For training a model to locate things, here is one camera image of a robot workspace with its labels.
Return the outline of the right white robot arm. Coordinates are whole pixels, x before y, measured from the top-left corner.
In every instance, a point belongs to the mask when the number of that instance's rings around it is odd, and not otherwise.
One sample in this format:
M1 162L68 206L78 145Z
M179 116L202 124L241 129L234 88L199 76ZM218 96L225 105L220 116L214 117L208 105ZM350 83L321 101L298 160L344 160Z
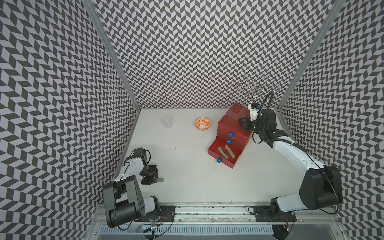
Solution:
M258 104L250 104L248 109L250 116L239 119L242 130L258 134L262 143L285 156L302 177L297 192L271 199L271 216L300 210L323 211L331 206L338 208L343 202L340 170L311 157L286 132L278 129L274 111L262 109Z

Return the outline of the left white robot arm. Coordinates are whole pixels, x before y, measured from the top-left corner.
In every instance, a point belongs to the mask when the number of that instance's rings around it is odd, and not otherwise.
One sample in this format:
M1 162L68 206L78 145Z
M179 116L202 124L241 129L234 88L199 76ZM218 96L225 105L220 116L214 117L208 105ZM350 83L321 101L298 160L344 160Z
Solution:
M157 165L151 165L150 151L138 148L123 161L123 173L104 185L103 199L107 225L110 228L157 214L161 207L155 196L144 198L140 184L160 182Z

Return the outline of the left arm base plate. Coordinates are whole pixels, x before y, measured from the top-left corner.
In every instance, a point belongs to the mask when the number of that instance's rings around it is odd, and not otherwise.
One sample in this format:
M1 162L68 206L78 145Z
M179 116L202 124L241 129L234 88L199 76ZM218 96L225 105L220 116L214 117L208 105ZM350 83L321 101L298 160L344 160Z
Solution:
M176 213L176 206L172 206L172 205L160 206L159 209L155 209L154 211L147 213L143 218L135 220L135 222L170 223L174 221L175 213Z

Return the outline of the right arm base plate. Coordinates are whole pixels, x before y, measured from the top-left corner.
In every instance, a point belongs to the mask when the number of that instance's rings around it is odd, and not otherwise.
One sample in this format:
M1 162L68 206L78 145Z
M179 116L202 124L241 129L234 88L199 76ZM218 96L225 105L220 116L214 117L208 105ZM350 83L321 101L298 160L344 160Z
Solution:
M294 212L282 212L275 205L273 206L252 206L256 221L264 222L296 222Z

